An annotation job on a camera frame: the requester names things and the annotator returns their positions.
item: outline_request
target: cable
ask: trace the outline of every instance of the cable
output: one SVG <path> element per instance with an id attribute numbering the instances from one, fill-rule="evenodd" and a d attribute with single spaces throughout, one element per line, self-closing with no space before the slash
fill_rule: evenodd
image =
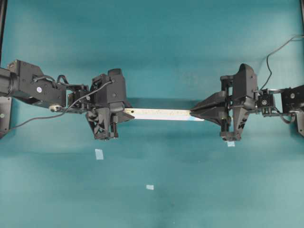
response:
<path id="1" fill-rule="evenodd" d="M 83 84 L 81 84 L 81 85 L 69 84 L 69 82 L 67 81 L 66 76 L 64 76 L 64 75 L 59 75 L 59 76 L 58 76 L 58 78 L 57 78 L 57 84 L 61 84 L 61 85 L 63 85 L 63 86 L 66 86 L 66 87 L 67 87 L 69 90 L 71 90 L 71 91 L 75 91 L 75 89 L 73 88 L 73 87 L 75 87 L 75 86 L 83 86 Z"/>
<path id="2" fill-rule="evenodd" d="M 270 77 L 272 75 L 272 71 L 271 71 L 271 69 L 269 67 L 269 62 L 268 62 L 269 57 L 271 55 L 273 55 L 275 52 L 277 52 L 277 51 L 281 50 L 283 47 L 285 47 L 290 41 L 294 41 L 295 38 L 304 38 L 304 35 L 296 35 L 296 36 L 292 37 L 291 39 L 289 39 L 288 41 L 286 41 L 282 46 L 280 46 L 279 48 L 277 48 L 276 50 L 274 50 L 273 52 L 271 52 L 270 54 L 268 54 L 268 56 L 266 58 L 266 62 L 267 62 L 267 67 L 268 67 L 268 70 L 270 72 L 270 75 L 268 76 L 266 82 L 264 83 L 264 85 L 261 87 L 260 90 L 262 90 L 266 86 L 266 84 L 268 83 L 268 81 L 269 81 L 269 79 L 270 79 Z"/>
<path id="3" fill-rule="evenodd" d="M 279 117 L 284 121 L 284 123 L 286 123 L 286 124 L 291 124 L 292 122 L 295 121 L 295 115 L 292 114 L 291 120 L 289 121 L 289 120 L 286 120 L 286 119 L 283 117 L 282 113 L 281 113 L 276 107 L 275 107 L 274 109 L 277 111 L 277 113 L 279 114 Z"/>
<path id="4" fill-rule="evenodd" d="M 33 81 L 36 82 L 36 81 L 41 80 L 41 79 L 50 79 L 52 81 L 53 87 L 57 88 L 56 81 L 51 76 L 47 76 L 47 75 L 36 76 L 36 77 L 33 78 Z"/>
<path id="5" fill-rule="evenodd" d="M 82 96 L 81 98 L 77 99 L 77 100 L 74 101 L 74 102 L 73 102 L 73 103 L 72 103 L 72 104 L 63 112 L 63 113 L 61 113 L 61 114 L 59 114 L 59 115 L 31 118 L 31 119 L 29 119 L 29 120 L 27 120 L 27 121 L 25 121 L 25 122 L 23 122 L 23 123 L 21 123 L 21 124 L 19 124 L 19 125 L 14 126 L 13 128 L 9 129 L 7 132 L 10 132 L 11 130 L 15 130 L 16 128 L 21 127 L 21 126 L 27 124 L 28 122 L 31 122 L 31 121 L 34 121 L 34 120 L 46 120 L 46 119 L 53 119 L 53 118 L 57 118 L 57 117 L 63 116 L 63 115 L 66 114 L 66 113 L 68 112 L 68 110 L 69 110 L 72 106 L 74 106 L 78 101 L 80 101 L 81 99 L 86 98 L 87 96 L 90 96 L 90 95 L 92 95 L 92 94 L 98 92 L 99 90 L 101 90 L 102 88 L 104 88 L 106 85 L 108 85 L 108 84 L 110 84 L 110 83 L 112 83 L 112 81 L 109 81 L 109 82 L 107 82 L 107 83 L 104 83 L 100 88 L 98 88 L 98 89 L 96 89 L 96 90 L 94 90 L 94 91 L 92 91 L 92 92 L 90 92 L 90 93 L 88 93 L 88 94 Z"/>

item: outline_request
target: metal bracket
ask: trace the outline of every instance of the metal bracket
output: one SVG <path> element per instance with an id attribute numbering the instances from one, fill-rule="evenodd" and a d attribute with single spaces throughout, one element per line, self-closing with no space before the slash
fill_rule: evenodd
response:
<path id="1" fill-rule="evenodd" d="M 12 98 L 0 96 L 0 139 L 5 136 L 10 129 Z"/>
<path id="2" fill-rule="evenodd" d="M 304 137 L 304 112 L 297 113 L 296 123 L 298 127 L 298 132 Z"/>

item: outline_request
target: white ruler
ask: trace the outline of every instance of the white ruler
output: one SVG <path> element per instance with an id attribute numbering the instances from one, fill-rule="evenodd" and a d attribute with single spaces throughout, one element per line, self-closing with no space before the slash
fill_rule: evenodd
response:
<path id="1" fill-rule="evenodd" d="M 125 108 L 125 113 L 138 120 L 183 120 L 204 121 L 190 115 L 190 110 L 179 109 L 150 109 L 150 108 Z"/>

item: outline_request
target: teal backdrop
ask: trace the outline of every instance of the teal backdrop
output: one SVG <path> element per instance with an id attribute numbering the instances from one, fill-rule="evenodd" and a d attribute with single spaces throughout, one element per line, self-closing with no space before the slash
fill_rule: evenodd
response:
<path id="1" fill-rule="evenodd" d="M 9 0 L 1 65 L 20 59 L 88 85 L 122 68 L 134 107 L 189 109 L 241 63 L 261 87 L 266 55 L 302 33 L 299 0 Z M 268 87 L 304 84 L 303 42 L 270 65 Z M 14 100 L 11 125 L 50 114 Z M 207 121 L 130 121 L 119 135 L 95 141 L 78 114 L 10 132 L 0 227 L 304 226 L 304 138 L 280 118 L 252 114 L 235 147 Z"/>

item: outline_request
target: tape piece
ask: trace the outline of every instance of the tape piece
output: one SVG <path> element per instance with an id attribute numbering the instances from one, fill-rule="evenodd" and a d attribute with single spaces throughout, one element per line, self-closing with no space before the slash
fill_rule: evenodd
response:
<path id="1" fill-rule="evenodd" d="M 147 190 L 154 190 L 154 185 L 147 184 L 146 189 Z"/>
<path id="2" fill-rule="evenodd" d="M 95 155 L 96 155 L 96 160 L 104 159 L 104 153 L 103 153 L 103 150 L 101 150 L 101 149 L 95 149 Z"/>
<path id="3" fill-rule="evenodd" d="M 236 144 L 235 144 L 234 141 L 231 141 L 231 142 L 227 141 L 227 146 L 228 146 L 228 147 L 231 147 L 231 146 L 235 147 Z"/>

